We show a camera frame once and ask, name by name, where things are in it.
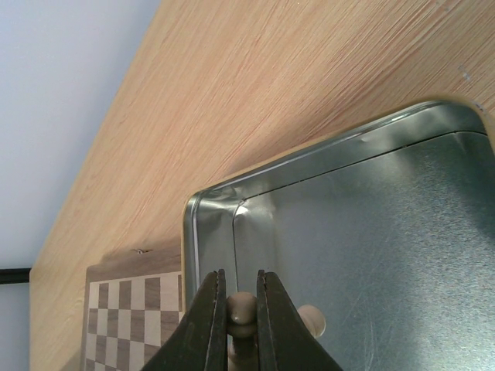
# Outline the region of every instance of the checkered pattern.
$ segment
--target checkered pattern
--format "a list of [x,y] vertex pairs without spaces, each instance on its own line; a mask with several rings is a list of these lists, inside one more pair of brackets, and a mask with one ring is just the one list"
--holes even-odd
[[180,272],[90,282],[86,371],[138,371],[182,318]]

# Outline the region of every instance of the wooden chess piece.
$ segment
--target wooden chess piece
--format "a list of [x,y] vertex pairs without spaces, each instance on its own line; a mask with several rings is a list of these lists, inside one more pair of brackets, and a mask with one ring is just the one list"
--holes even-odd
[[[297,311],[302,322],[316,339],[326,327],[325,316],[313,305],[303,305]],[[249,292],[237,292],[227,298],[227,333],[232,336],[228,346],[229,371],[258,370],[256,297]]]

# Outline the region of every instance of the light wood surface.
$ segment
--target light wood surface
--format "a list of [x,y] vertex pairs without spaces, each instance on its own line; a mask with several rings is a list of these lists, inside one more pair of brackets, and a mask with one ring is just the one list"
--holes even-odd
[[31,273],[31,368],[80,357],[84,274],[179,251],[196,190],[428,94],[495,110],[495,2],[164,1]]

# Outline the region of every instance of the white wall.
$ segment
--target white wall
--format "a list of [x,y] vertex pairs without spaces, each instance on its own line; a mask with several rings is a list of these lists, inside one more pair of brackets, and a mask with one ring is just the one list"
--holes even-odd
[[[34,264],[158,5],[0,2],[0,268]],[[29,369],[27,284],[0,285],[0,369]]]
[[29,369],[29,284],[0,284],[0,369]]

